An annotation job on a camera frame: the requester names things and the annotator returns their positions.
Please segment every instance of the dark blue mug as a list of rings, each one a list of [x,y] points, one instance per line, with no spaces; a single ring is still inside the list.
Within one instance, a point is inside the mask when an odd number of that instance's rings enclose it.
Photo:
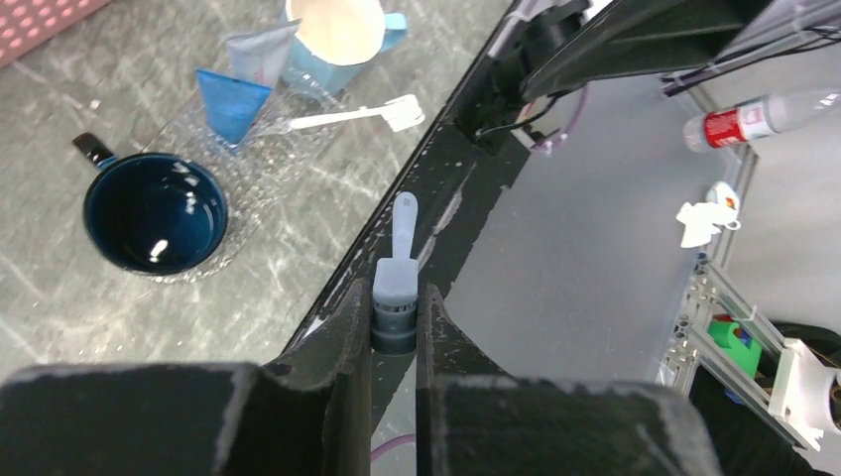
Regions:
[[[219,246],[228,213],[213,175],[174,154],[118,158],[90,133],[73,144],[98,169],[84,199],[84,226],[99,252],[125,270],[186,271]]]

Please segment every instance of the toothbrush handle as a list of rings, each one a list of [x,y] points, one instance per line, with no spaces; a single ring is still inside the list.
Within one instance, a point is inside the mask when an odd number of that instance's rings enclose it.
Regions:
[[[408,259],[415,240],[418,220],[418,199],[404,191],[397,195],[392,209],[392,256]]]
[[[319,114],[317,116],[297,117],[290,119],[287,123],[290,129],[298,130],[307,127],[323,126],[325,124],[332,124],[334,122],[348,121],[350,119],[358,119],[360,117],[371,117],[380,114],[380,108],[373,109],[359,109],[358,111],[338,112],[335,114]]]

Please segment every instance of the mug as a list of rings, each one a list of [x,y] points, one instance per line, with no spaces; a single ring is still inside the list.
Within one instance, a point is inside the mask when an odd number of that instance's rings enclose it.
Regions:
[[[281,21],[287,22],[293,18],[293,10],[296,2],[289,0],[286,3],[284,12],[281,14]],[[368,5],[364,2],[354,4],[359,7],[360,12],[364,12],[363,17],[367,17],[371,28],[363,29],[360,27],[358,36],[379,35],[377,44],[373,45],[373,50],[366,49],[365,51],[351,52],[352,56],[357,56],[352,63],[339,62],[327,57],[320,57],[310,50],[307,45],[301,40],[301,30],[296,34],[292,49],[290,50],[288,64],[292,68],[285,68],[281,74],[281,78],[286,84],[291,86],[295,91],[305,95],[320,97],[317,89],[313,90],[311,86],[306,84],[300,77],[301,72],[309,74],[318,86],[326,90],[330,95],[336,96],[344,89],[348,82],[354,76],[359,74],[365,67],[365,64],[371,60],[375,55],[386,52],[399,44],[407,34],[408,22],[406,16],[402,13],[383,13],[379,3],[373,2]],[[348,21],[357,16],[347,16]],[[310,21],[319,21],[322,19],[313,18]],[[332,24],[329,22],[323,23],[323,28],[330,28]],[[378,29],[373,28],[374,25],[379,25]]]
[[[84,227],[108,261],[165,276],[209,257],[225,234],[225,195],[213,175],[174,154],[118,158],[96,136],[73,145],[99,169],[82,208]]]

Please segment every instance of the mug rim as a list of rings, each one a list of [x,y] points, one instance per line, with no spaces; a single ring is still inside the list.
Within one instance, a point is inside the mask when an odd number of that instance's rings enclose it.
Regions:
[[[97,243],[96,239],[94,239],[92,233],[90,232],[90,221],[88,220],[88,205],[90,204],[90,198],[93,195],[93,192],[96,190],[97,186],[102,182],[102,179],[104,179],[107,174],[109,174],[110,172],[113,172],[113,171],[117,170],[118,168],[120,168],[122,166],[125,166],[127,164],[142,161],[144,159],[155,158],[155,157],[161,158],[161,159],[169,159],[169,160],[172,160],[173,162],[178,162],[178,163],[184,164],[186,167],[190,168],[191,170],[194,170],[194,171],[200,173],[202,175],[203,179],[208,180],[210,182],[210,184],[212,184],[213,187],[219,191],[219,196],[221,197],[223,213],[221,214],[222,223],[221,223],[221,226],[220,226],[221,230],[219,232],[219,235],[218,235],[218,237],[216,237],[215,240],[213,240],[213,242],[210,244],[210,246],[207,247],[207,252],[206,253],[202,253],[201,256],[199,256],[198,258],[196,258],[194,260],[191,260],[190,262],[188,262],[187,264],[185,264],[183,266],[168,267],[168,268],[167,267],[161,267],[159,270],[156,270],[156,271],[147,271],[147,270],[140,270],[140,269],[137,269],[137,268],[134,268],[134,267],[131,267],[131,266],[126,266],[126,265],[123,265],[123,264],[115,263],[114,260],[112,260],[111,258],[109,258],[105,254],[105,251],[99,246],[99,243]],[[88,186],[87,192],[85,193],[85,196],[84,196],[84,203],[82,204],[82,220],[83,220],[83,223],[84,223],[84,231],[87,234],[87,238],[93,244],[94,248],[96,248],[96,251],[98,251],[99,254],[103,258],[105,258],[105,260],[108,263],[111,263],[112,265],[114,265],[114,266],[116,266],[116,267],[118,267],[122,270],[129,271],[131,273],[135,273],[135,274],[142,275],[142,276],[170,276],[170,275],[176,275],[178,273],[183,273],[187,270],[190,270],[190,269],[200,265],[205,260],[207,260],[207,258],[212,256],[213,253],[216,252],[216,250],[219,248],[219,245],[222,243],[222,239],[224,239],[224,237],[225,237],[225,233],[228,230],[228,200],[225,197],[225,189],[219,184],[219,181],[216,179],[216,177],[208,169],[201,166],[200,164],[197,164],[196,162],[188,161],[187,159],[183,158],[182,156],[179,156],[177,154],[168,153],[168,152],[143,152],[143,153],[140,153],[140,154],[132,154],[131,156],[117,158],[117,160],[115,160],[111,164],[108,164],[104,169],[100,169],[100,170],[97,171],[96,177],[93,179],[93,181]]]

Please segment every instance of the green object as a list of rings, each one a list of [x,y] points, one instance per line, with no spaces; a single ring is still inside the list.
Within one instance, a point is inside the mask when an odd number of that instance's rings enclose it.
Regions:
[[[724,353],[733,359],[749,377],[757,375],[757,368],[760,366],[762,347],[756,340],[744,333],[738,322],[713,321],[707,332]]]

